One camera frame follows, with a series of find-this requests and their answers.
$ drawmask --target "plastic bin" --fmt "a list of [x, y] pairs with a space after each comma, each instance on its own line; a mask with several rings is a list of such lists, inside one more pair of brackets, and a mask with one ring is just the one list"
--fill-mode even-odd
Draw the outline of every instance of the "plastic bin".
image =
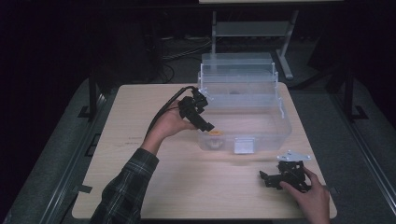
[[269, 53], [204, 54], [198, 82], [209, 102], [202, 117], [215, 125], [198, 133], [201, 149], [277, 150], [290, 135]]

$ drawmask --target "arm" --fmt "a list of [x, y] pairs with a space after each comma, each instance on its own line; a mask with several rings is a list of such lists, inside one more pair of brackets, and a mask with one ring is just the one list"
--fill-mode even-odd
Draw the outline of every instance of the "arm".
[[154, 124], [141, 147], [104, 189], [91, 223], [139, 223], [146, 189], [159, 162], [156, 155], [163, 140], [182, 130], [196, 128], [178, 114], [173, 102]]
[[305, 173], [311, 180], [312, 189], [301, 193], [290, 184], [280, 182], [280, 187], [287, 190], [297, 201], [306, 219], [312, 224], [330, 224], [330, 194], [319, 182], [318, 176], [304, 167]]

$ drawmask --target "right hand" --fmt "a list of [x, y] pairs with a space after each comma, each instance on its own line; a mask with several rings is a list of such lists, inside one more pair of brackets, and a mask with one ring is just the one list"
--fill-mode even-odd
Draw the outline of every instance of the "right hand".
[[318, 176], [304, 167], [306, 175], [311, 180], [311, 190], [301, 193], [290, 184], [281, 181], [280, 187], [287, 190], [297, 201], [306, 219], [311, 224], [330, 223], [330, 193], [319, 182]]

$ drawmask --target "hand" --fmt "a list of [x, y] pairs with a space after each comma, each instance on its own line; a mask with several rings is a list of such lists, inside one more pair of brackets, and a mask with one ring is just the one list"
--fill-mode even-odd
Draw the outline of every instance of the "hand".
[[177, 103], [178, 100], [175, 100], [169, 105], [167, 111], [157, 119], [141, 148], [157, 155], [158, 149], [166, 137], [175, 135], [183, 130], [196, 130], [193, 124], [179, 115]]
[[312, 224], [330, 223], [330, 194], [319, 182], [318, 176], [304, 167], [305, 173], [311, 180], [311, 190], [301, 193], [290, 184], [282, 181], [280, 187], [287, 190], [297, 201], [306, 219]]

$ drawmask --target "plaid shirt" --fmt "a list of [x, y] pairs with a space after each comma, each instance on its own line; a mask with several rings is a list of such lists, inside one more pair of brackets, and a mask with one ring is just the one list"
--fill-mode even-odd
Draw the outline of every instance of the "plaid shirt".
[[159, 160], [139, 148], [105, 187], [91, 223], [140, 223], [146, 189]]

